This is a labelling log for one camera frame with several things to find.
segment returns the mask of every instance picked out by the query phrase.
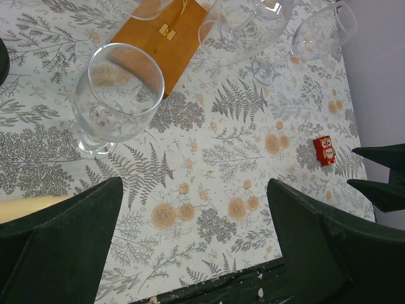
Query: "yellow object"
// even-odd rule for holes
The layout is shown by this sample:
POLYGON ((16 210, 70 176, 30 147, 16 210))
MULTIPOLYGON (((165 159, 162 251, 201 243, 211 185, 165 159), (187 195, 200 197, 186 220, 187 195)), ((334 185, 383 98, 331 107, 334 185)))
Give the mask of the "yellow object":
POLYGON ((0 224, 10 222, 28 214, 38 212, 70 196, 38 196, 36 198, 14 199, 12 201, 0 201, 0 224))

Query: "floral tablecloth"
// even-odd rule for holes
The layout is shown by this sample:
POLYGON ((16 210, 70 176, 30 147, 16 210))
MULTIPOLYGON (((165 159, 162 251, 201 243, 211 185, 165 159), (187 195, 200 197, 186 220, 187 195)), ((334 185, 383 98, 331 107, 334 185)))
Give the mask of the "floral tablecloth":
MULTIPOLYGON (((325 3, 304 2, 283 40, 325 3)), ((75 151, 72 87, 89 56, 125 22, 109 0, 0 0, 12 60, 0 87, 0 199, 75 194, 121 176, 125 197, 97 303, 128 303, 280 257, 265 188, 278 178, 373 219, 346 184, 365 178, 344 62, 290 60, 272 86, 250 63, 220 67, 197 51, 149 129, 108 158, 75 151), (337 163, 312 140, 330 135, 337 163)))

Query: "glass stem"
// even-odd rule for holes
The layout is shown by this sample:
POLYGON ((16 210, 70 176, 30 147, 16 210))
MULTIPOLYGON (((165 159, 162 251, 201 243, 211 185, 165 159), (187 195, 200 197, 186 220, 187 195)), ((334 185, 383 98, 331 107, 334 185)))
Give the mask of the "glass stem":
POLYGON ((82 140, 82 144, 86 150, 99 150, 103 149, 108 142, 105 141, 98 141, 97 139, 94 139, 88 133, 86 133, 84 130, 82 131, 80 135, 80 139, 82 140))
POLYGON ((288 51, 284 56, 282 56, 279 60, 276 60, 271 63, 273 69, 278 68, 280 65, 284 64, 288 59, 293 58, 294 54, 292 51, 288 51))

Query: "owl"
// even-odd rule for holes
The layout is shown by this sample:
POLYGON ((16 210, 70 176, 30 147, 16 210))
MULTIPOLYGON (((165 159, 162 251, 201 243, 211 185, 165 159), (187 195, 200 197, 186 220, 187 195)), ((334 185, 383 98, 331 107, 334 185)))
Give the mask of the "owl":
POLYGON ((323 136, 313 140, 316 149, 316 158, 322 166, 327 166, 336 162, 336 151, 332 146, 330 136, 323 136))

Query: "black object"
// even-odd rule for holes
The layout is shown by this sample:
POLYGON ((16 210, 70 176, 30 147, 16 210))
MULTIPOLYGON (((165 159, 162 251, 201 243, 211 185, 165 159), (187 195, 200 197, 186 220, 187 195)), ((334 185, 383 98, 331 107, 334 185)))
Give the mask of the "black object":
POLYGON ((0 225, 0 304, 93 304, 123 196, 108 179, 0 225))
POLYGON ((390 168, 389 183, 349 179, 382 212, 405 209, 405 144, 353 149, 358 155, 390 168))
POLYGON ((296 303, 403 302, 405 231, 343 212, 275 179, 267 195, 296 303))
POLYGON ((0 39, 0 86, 6 80, 10 70, 10 58, 3 40, 0 39))

